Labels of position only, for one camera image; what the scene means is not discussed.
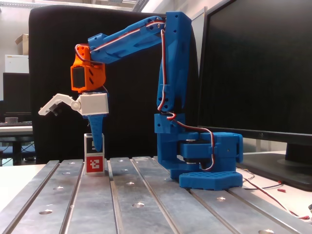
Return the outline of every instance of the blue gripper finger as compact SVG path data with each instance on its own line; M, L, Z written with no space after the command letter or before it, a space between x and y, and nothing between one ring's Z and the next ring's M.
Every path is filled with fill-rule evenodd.
M105 114L87 116L91 125L93 143L96 151L102 149L102 125Z

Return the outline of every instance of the black office chair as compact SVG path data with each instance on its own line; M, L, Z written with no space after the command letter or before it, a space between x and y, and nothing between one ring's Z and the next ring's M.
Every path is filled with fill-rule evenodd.
M33 132L37 163L84 157L83 134L87 120L66 105L58 116L39 116L40 107L56 93L78 97L71 90L70 66L74 46L87 43L98 33L111 35L149 16L75 6L33 9L29 17L29 72ZM109 116L104 118L105 157L155 156L154 114L161 61L161 45L137 52L106 65ZM192 36L186 118L196 124L198 74L195 39Z

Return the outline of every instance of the computer monitor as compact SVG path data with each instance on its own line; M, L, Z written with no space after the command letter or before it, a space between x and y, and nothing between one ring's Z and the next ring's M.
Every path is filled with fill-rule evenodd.
M19 121L29 120L29 74L3 73L3 105L5 117L19 117Z
M312 3L224 0L206 12L198 125L287 143L239 167L312 191Z

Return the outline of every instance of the robotic arm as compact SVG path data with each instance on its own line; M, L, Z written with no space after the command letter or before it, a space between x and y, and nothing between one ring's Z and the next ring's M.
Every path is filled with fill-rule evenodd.
M235 164L242 161L242 136L213 134L205 128L185 125L183 108L191 32L191 20L184 13L167 12L165 19L148 17L110 36L98 34L89 38L88 44L76 45L71 85L72 90L81 95L74 101L69 96L57 94L39 114L53 112L62 101L70 105L73 110L88 117L94 145L99 151L102 147L102 119L108 114L107 90L103 86L106 80L105 64L162 43L156 101L160 114L155 114L158 162L170 171L172 179L179 179L180 186L184 188L221 190L241 186L242 177L235 172ZM198 173L204 173L205 177L198 178Z

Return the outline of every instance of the wire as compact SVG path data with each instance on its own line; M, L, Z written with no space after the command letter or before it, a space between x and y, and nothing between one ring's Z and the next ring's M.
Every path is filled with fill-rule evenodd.
M160 31L160 35L161 35L161 50L162 50L162 98L161 98L161 102L159 104L159 106L157 107L157 109L159 111L161 111L162 106L165 103L165 85L167 83L167 77L166 77L166 42L165 42L165 35L164 35L165 31L162 29Z
M12 160L15 156L17 156L18 154L21 154L23 151L26 151L30 146L34 146L34 142L33 142L32 144L30 144L29 146L27 146L25 149L22 148L22 151L21 151L21 152L18 152L17 154L14 154L14 155L12 156L11 159L9 159L8 161L6 161L4 164L1 164L0 167L2 167L3 165L7 164L9 161L11 161L11 160Z
M278 184L275 184L275 185L272 185L272 186L268 186L268 187L264 187L262 189L271 189L271 188L275 188L275 187L278 187L278 186L283 186L284 184L279 181ZM258 189L250 189L250 188L244 188L245 190L258 190Z
M236 170L241 170L241 171L244 171L244 172L247 172L247 173L249 173L249 174L251 174L252 175L252 177L250 177L250 178L248 178L248 180L252 180L253 178L255 178L255 174L254 173L252 173L252 172L250 172L249 170L247 170L247 169L243 169L243 168L236 168ZM281 181L278 181L278 184L275 184L275 185L272 185L272 186L268 186L268 187L264 187L264 188L262 188L262 189L270 189L270 188L275 188L275 187L278 187L278 186L283 186L284 184L281 182ZM250 189L250 188L244 188L245 190L258 190L258 189L254 189L254 188L252 188L252 189Z
M162 106L164 105L164 102L165 102L165 98L166 98L166 96L165 96L165 85L167 83L167 77L166 77L166 44L165 44L166 42L165 42L164 32L165 31L163 29L160 31L160 35L161 35L161 49L162 49L162 78L163 78L162 83L163 83L163 85L162 85L162 98L161 98L161 102L160 102L159 106L157 107L157 109L159 111L161 111ZM172 116L167 117L167 120L174 121L178 125L180 125L180 126L182 126L184 128L193 129L193 130L196 130L196 131L205 131L205 132L209 132L210 133L210 136L211 136L211 146L212 146L212 154L211 154L212 163L211 163L209 168L203 169L203 167L202 167L203 171L210 171L213 168L213 166L215 165L215 140L214 140L214 134L212 133L212 131L210 131L207 128L188 126L186 124L181 123L180 121L175 120L175 117L176 117L175 113L168 112L168 114L171 114Z
M213 168L213 166L215 165L215 140L214 140L214 134L212 133L212 131L210 131L208 128L200 128L200 127L189 126L189 125L181 123L180 121L177 121L175 119L172 119L172 121L176 122L178 125L180 125L180 126L182 126L184 128L193 129L193 130L196 130L196 131L205 131L205 132L210 133L211 146L212 146L212 154L211 154L212 162L211 162L210 167L208 167L206 169L202 168L203 171L210 171Z
M34 146L34 142L31 143L29 146L27 146L25 149L23 149L23 147L22 147L22 151L21 151L21 152L23 152L23 151L29 152L29 151L27 151L27 149L28 149L30 146Z
M250 177L250 178L248 178L249 180L252 180L253 178L255 178L255 174L254 173L252 173L252 172L250 172L249 170L247 170L247 169L242 169L242 168L236 168L237 170L241 170L241 171L244 171L244 172L247 172L247 173L249 173L249 174L251 174L252 175L252 177Z
M7 146L7 147L6 147L6 148L5 148L2 152L6 151L6 150L7 150L7 148L9 148L9 146L10 146L10 145L8 145L8 146Z
M286 206L284 206L279 200L277 200L273 195L271 195L269 192L265 191L264 189L260 188L258 185L252 183L249 179L247 178L243 178L244 180L246 180L248 183L250 183L251 185L253 185L254 187L256 187L258 190L260 190L261 192L263 192L264 194L268 195L270 198L272 198L274 201L276 201L281 207L283 207L288 213L290 213L291 215L299 218L299 219L309 219L309 216L298 216L296 215L294 212L290 211L287 209Z
M88 44L77 44L76 46L75 46L75 53L76 53L76 55L78 56L78 58L81 60L81 61L84 61L84 62L90 62L90 63L92 63L93 65L103 65L104 63L103 62L95 62L95 61L91 61L91 60L86 60L86 59L84 59L80 54L79 54L79 52L78 52L78 50L79 50L79 46L85 46L85 47L89 47L89 45Z
M8 161L6 161L4 164L1 164L0 167L2 167L3 165L7 164L9 161L11 161L13 158L9 159Z
M165 21L163 21L163 20L155 20L155 21L152 21L152 22L146 24L145 27L150 27L150 26L152 26L153 24L165 24ZM141 28L136 28L136 29L134 29L134 30L131 30L131 31L129 31L129 32L126 32L126 33L120 35L119 37L117 37L117 38L115 38L115 39L112 39L112 40L110 40L110 41L108 41L108 42L106 42L106 43L104 43L104 44L98 46L97 48L95 48L95 49L92 50L92 51L97 51L97 50L99 50L99 49L102 49L103 47L105 47L105 46L107 46L107 45L110 45L110 44L112 44L112 43L114 43L114 42L116 42L116 41L118 41L118 40L120 40L120 39L123 39L123 38L125 38L126 36L129 36L129 35L131 35L131 34L133 34L133 33L139 32L140 29L141 29Z

